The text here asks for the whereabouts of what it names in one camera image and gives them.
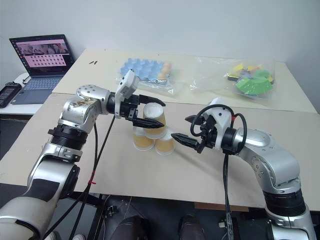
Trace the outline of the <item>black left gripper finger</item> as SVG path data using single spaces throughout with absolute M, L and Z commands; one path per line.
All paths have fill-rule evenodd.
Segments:
M 132 124 L 135 127 L 145 129 L 158 129 L 163 127 L 163 123 L 151 118 L 135 118 L 132 120 Z
M 161 105 L 162 107 L 166 106 L 166 104 L 158 98 L 140 94 L 139 95 L 139 104 L 146 105 L 148 103 L 156 103 L 156 104 Z

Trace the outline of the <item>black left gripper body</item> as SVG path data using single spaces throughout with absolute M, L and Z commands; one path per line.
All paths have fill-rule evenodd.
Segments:
M 135 121 L 138 117 L 139 104 L 140 104 L 140 97 L 138 95 L 132 95 L 129 98 L 125 98 L 120 103 L 119 115 L 128 121 Z

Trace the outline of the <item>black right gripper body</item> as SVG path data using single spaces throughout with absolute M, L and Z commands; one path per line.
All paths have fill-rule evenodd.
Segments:
M 217 139 L 217 128 L 216 120 L 212 116 L 205 118 L 204 116 L 199 117 L 197 125 L 200 125 L 200 137 L 201 142 L 196 147 L 197 153 L 201 153 L 204 148 L 212 149 L 215 146 Z

